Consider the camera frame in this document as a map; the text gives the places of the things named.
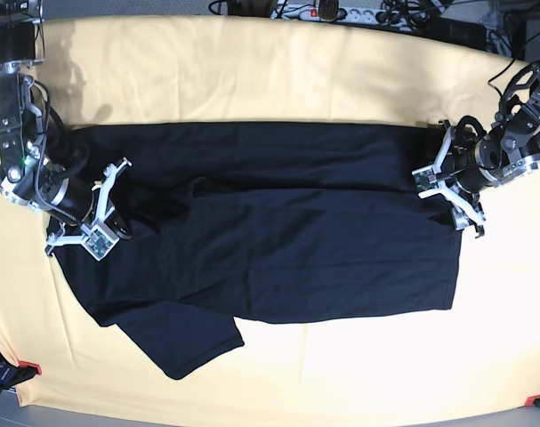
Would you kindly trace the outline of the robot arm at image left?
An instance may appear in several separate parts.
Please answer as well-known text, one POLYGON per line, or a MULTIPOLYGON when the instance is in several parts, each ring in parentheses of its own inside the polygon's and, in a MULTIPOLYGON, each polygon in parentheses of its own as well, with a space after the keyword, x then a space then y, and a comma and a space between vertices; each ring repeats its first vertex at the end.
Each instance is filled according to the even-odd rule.
POLYGON ((99 181, 79 179, 89 149, 69 148, 47 86, 28 74, 44 58, 42 2, 0 1, 0 193, 58 221, 47 254, 81 246, 101 261, 132 235, 110 198, 131 162, 107 165, 99 181))

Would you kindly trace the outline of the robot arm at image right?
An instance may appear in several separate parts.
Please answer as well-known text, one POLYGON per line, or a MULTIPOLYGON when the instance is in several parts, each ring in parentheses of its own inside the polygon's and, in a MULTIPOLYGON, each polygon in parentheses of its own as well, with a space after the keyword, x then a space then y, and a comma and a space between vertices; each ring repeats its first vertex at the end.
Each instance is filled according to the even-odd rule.
POLYGON ((540 60, 512 77, 489 130, 473 116, 442 126, 434 161, 414 171, 418 196, 443 197, 451 208, 431 220, 455 230, 474 227, 480 238, 486 220, 480 193, 532 173, 540 163, 540 60))

